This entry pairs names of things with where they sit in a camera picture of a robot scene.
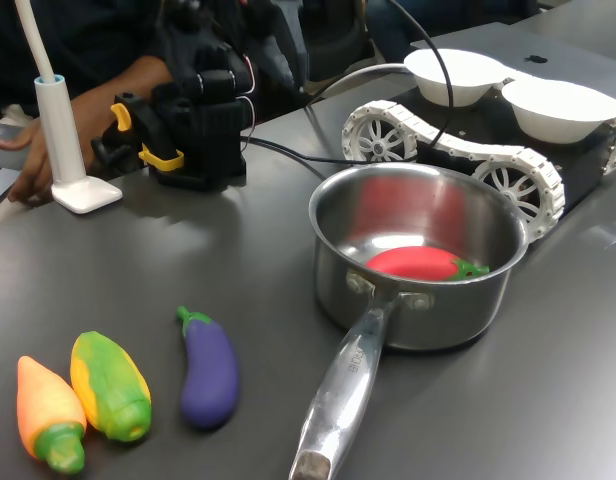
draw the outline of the saucepan rim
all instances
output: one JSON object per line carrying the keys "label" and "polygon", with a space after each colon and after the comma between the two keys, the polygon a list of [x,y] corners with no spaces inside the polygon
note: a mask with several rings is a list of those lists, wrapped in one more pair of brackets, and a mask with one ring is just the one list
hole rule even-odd
{"label": "saucepan rim", "polygon": [[528,230],[526,227],[526,221],[523,219],[521,210],[519,209],[519,207],[517,207],[516,205],[508,202],[508,205],[504,208],[508,208],[510,210],[510,212],[512,214],[515,215],[516,217],[516,228],[518,229],[518,233],[521,239],[521,245],[518,247],[517,252],[515,253],[515,255],[503,266],[501,266],[500,268],[498,268],[497,270],[494,270],[486,275],[482,275],[480,277],[476,277],[476,278],[470,278],[470,279],[465,279],[465,280],[457,280],[457,281],[443,281],[443,282],[438,282],[438,281],[421,281],[421,280],[413,280],[410,278],[406,278],[406,277],[399,277],[396,275],[390,275],[387,273],[381,273],[378,272],[376,270],[373,270],[371,268],[368,268],[366,265],[364,265],[363,263],[358,262],[357,260],[353,259],[352,257],[349,257],[348,255],[346,255],[345,253],[343,253],[341,250],[339,250],[335,245],[333,245],[324,235],[324,233],[322,232],[321,228],[319,227],[319,222],[317,220],[317,207],[322,199],[322,197],[326,194],[326,192],[328,192],[329,190],[332,190],[333,188],[336,188],[340,183],[346,181],[346,179],[348,179],[348,177],[354,176],[354,175],[360,175],[359,172],[364,171],[364,170],[368,170],[368,169],[376,169],[376,170],[404,170],[404,171],[418,171],[421,173],[427,173],[427,174],[431,174],[434,172],[435,175],[439,175],[439,174],[443,174],[449,177],[453,177],[458,179],[459,181],[462,182],[467,182],[467,183],[471,183],[474,186],[476,186],[477,188],[482,189],[483,191],[487,192],[489,195],[501,195],[502,199],[504,199],[506,202],[508,202],[508,200],[496,189],[492,188],[491,186],[480,182],[479,180],[476,180],[468,175],[464,175],[463,173],[459,173],[459,172],[455,172],[453,170],[448,170],[445,168],[440,168],[440,167],[432,167],[429,165],[420,165],[417,163],[376,163],[376,164],[372,164],[372,165],[363,165],[363,166],[355,166],[352,168],[348,168],[346,170],[343,170],[339,173],[336,173],[335,175],[327,178],[326,180],[324,180],[321,185],[319,185],[315,191],[313,192],[312,196],[310,197],[310,202],[308,204],[308,215],[310,217],[310,223],[312,224],[312,228],[315,231],[315,233],[317,234],[317,237],[319,237],[319,239],[331,250],[333,251],[336,255],[338,255],[340,258],[342,258],[343,260],[345,260],[346,262],[350,263],[351,265],[354,265],[355,268],[357,268],[358,270],[360,270],[363,273],[367,273],[369,275],[376,275],[379,276],[383,279],[387,279],[387,280],[393,280],[393,281],[397,281],[397,282],[405,282],[406,284],[410,284],[412,286],[421,286],[421,285],[448,285],[448,286],[452,286],[452,285],[467,285],[470,283],[477,283],[477,282],[483,282],[486,281],[490,278],[494,278],[498,275],[501,275],[502,273],[510,270],[512,267],[514,267],[522,258],[523,256],[526,254],[526,251],[528,250]]}

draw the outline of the black chair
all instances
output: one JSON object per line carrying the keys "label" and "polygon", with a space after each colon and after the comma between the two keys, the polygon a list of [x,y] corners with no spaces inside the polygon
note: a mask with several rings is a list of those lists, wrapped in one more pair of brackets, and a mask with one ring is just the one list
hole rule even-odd
{"label": "black chair", "polygon": [[300,22],[313,82],[340,75],[374,54],[359,0],[304,0]]}
{"label": "black chair", "polygon": [[467,27],[476,27],[492,22],[501,22],[507,25],[520,22],[540,13],[537,0],[516,0],[516,5],[508,15],[490,15],[484,13],[483,0],[467,0],[466,21]]}

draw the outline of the white bowl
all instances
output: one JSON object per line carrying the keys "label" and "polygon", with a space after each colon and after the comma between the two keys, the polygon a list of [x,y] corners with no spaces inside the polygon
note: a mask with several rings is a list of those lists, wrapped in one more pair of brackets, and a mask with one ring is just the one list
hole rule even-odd
{"label": "white bowl", "polygon": [[518,80],[506,85],[501,94],[512,104],[519,127],[544,142],[579,142],[616,117],[614,98],[574,83]]}
{"label": "white bowl", "polygon": [[[508,77],[508,69],[497,60],[463,50],[439,50],[446,64],[456,107],[477,102],[488,89]],[[417,50],[404,60],[406,68],[417,78],[424,98],[448,106],[448,90],[439,61],[432,50]]]}

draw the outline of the toy vegetable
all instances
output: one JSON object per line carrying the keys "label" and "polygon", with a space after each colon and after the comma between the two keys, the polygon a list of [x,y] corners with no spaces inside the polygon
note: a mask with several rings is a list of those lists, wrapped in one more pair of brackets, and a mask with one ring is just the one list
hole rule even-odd
{"label": "toy vegetable", "polygon": [[181,393],[184,418],[199,428],[215,428],[226,422],[237,407],[239,373],[237,359],[224,329],[201,313],[177,309],[183,321],[188,372]]}
{"label": "toy vegetable", "polygon": [[386,250],[366,265],[389,275],[436,282],[476,278],[490,271],[488,267],[476,267],[441,248],[426,246]]}
{"label": "toy vegetable", "polygon": [[150,392],[128,354],[97,332],[72,349],[70,379],[88,421],[112,440],[130,442],[150,429]]}
{"label": "toy vegetable", "polygon": [[84,468],[86,415],[70,386],[30,357],[17,365],[17,423],[30,455],[64,474]]}

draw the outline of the orange carrot toy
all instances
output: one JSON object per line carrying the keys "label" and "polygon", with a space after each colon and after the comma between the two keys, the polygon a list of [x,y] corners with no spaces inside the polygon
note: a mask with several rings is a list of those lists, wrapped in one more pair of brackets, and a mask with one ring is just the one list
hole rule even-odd
{"label": "orange carrot toy", "polygon": [[84,467],[84,409],[59,375],[30,357],[21,357],[17,366],[17,421],[30,455],[61,473]]}

